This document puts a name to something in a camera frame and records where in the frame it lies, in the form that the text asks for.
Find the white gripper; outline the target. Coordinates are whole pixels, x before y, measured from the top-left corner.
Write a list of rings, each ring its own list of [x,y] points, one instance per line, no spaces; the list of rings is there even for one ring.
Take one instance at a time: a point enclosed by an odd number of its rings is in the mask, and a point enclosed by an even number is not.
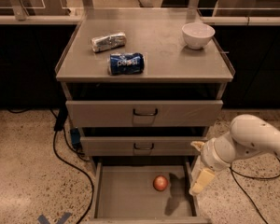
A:
[[[213,181],[216,175],[213,171],[226,169],[230,164],[225,162],[217,152],[217,146],[220,144],[224,145],[219,138],[212,138],[207,142],[193,141],[190,144],[197,150],[201,150],[201,161],[206,167],[208,167],[196,169],[192,172],[189,194],[196,196]]]

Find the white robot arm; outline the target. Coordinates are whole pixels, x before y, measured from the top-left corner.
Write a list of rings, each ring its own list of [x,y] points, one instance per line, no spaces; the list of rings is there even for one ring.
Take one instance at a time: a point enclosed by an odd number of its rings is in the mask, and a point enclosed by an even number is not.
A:
[[[220,137],[206,142],[193,141],[191,145],[199,151],[189,189],[189,194],[196,196],[234,161],[261,153],[280,158],[280,131],[263,119],[244,114],[234,118],[229,130]]]

